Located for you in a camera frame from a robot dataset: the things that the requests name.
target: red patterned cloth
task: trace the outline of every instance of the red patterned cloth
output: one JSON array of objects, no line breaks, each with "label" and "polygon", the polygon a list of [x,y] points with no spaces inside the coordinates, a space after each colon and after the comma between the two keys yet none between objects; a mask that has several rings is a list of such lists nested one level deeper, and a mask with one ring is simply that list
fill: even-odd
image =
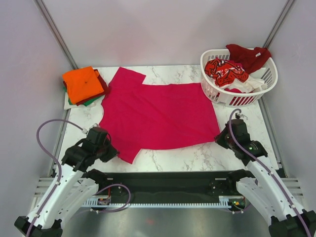
[{"label": "red patterned cloth", "polygon": [[249,74],[241,66],[218,58],[208,61],[204,71],[209,77],[215,79],[215,85],[218,87],[232,84],[235,79],[245,82],[249,78]]}]

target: clothes pile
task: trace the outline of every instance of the clothes pile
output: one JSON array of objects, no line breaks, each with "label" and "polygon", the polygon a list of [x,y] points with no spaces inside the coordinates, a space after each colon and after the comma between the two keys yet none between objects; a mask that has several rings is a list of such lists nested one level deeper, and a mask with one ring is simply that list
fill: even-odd
[{"label": "clothes pile", "polygon": [[78,106],[93,107],[97,100],[102,100],[110,89],[98,70],[92,67],[81,68],[63,74],[66,92],[64,109]]},{"label": "clothes pile", "polygon": [[226,48],[230,58],[213,59],[205,65],[205,73],[213,79],[213,83],[220,89],[235,93],[251,93],[267,89],[263,79],[265,62],[271,57],[266,48],[256,47],[253,50],[236,44],[229,44]]}]

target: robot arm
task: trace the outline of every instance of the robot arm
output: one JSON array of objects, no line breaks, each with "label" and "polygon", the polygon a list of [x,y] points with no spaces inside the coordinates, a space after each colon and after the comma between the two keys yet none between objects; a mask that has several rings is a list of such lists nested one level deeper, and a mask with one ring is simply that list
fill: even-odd
[{"label": "robot arm", "polygon": [[[66,150],[59,172],[62,174],[60,181],[57,182],[58,173],[34,210],[16,220],[14,225],[23,235],[27,235],[30,225],[33,226],[29,237],[62,235],[62,229],[73,214],[89,197],[98,192],[99,184],[106,180],[106,175],[100,171],[92,170],[86,173],[86,170],[97,159],[107,162],[118,154],[107,135],[105,130],[93,127],[89,130],[87,138]],[[82,176],[83,182],[70,193]]]},{"label": "robot arm", "polygon": [[237,170],[231,172],[227,178],[230,188],[245,196],[261,213],[269,225],[269,232],[272,237],[308,237],[302,220],[306,223],[311,236],[314,236],[316,230],[315,212],[307,212],[290,193],[273,169],[270,159],[267,157],[268,154],[261,143],[250,140],[246,124],[240,119],[240,115],[236,115],[236,119],[231,122],[235,139],[244,149],[241,149],[232,138],[228,124],[216,136],[215,142],[226,149],[233,150],[236,157],[243,162],[261,187],[258,187],[253,177],[249,177],[245,170]]}]

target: red folded cloth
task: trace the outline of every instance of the red folded cloth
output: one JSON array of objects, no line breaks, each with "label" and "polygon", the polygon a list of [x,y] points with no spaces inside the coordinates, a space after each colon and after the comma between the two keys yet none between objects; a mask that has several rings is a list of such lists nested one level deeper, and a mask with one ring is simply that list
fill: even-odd
[{"label": "red folded cloth", "polygon": [[140,149],[165,150],[212,142],[220,132],[200,83],[144,85],[145,75],[119,68],[103,100],[106,129],[119,157],[132,163]]},{"label": "red folded cloth", "polygon": [[266,48],[255,47],[254,50],[243,48],[237,44],[228,44],[226,48],[230,52],[230,60],[235,63],[241,63],[242,68],[248,74],[262,68],[268,58],[271,57],[270,52]]}]

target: folded clothes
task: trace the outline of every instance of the folded clothes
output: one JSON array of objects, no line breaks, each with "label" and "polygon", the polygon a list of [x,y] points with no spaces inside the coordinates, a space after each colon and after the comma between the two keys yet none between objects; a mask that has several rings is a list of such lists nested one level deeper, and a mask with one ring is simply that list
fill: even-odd
[{"label": "folded clothes", "polygon": [[104,96],[98,97],[98,99],[96,99],[95,101],[93,101],[91,104],[89,105],[71,105],[69,104],[69,97],[68,94],[65,93],[65,100],[64,100],[64,110],[69,110],[69,109],[75,109],[75,108],[85,108],[85,107],[94,107],[97,104],[101,104],[102,100],[104,99]]},{"label": "folded clothes", "polygon": [[100,126],[118,157],[132,163],[140,149],[165,150],[212,142],[216,115],[199,83],[144,85],[145,75],[119,68],[103,100]]},{"label": "folded clothes", "polygon": [[254,79],[241,66],[218,58],[208,61],[204,71],[216,86],[230,92],[250,93],[265,85],[264,80]]},{"label": "folded clothes", "polygon": [[92,96],[100,96],[104,89],[92,67],[72,70],[63,74],[64,84],[72,104]]},{"label": "folded clothes", "polygon": [[241,63],[242,68],[248,74],[262,68],[271,57],[270,52],[266,48],[255,47],[252,50],[237,44],[228,44],[226,48],[230,52],[230,60],[233,60],[235,63]]},{"label": "folded clothes", "polygon": [[[85,100],[79,101],[78,103],[76,103],[76,105],[85,105],[88,106],[90,104],[92,104],[95,100],[99,99],[102,95],[106,95],[110,93],[110,88],[108,87],[108,85],[106,84],[106,82],[103,80],[103,78],[101,77],[99,71],[97,69],[94,69],[94,72],[96,74],[96,76],[98,77],[98,80],[101,83],[102,88],[104,89],[104,92],[95,95],[95,96],[91,96],[89,98],[86,98]],[[68,99],[69,104],[73,105],[73,103],[70,101],[70,98]]]}]

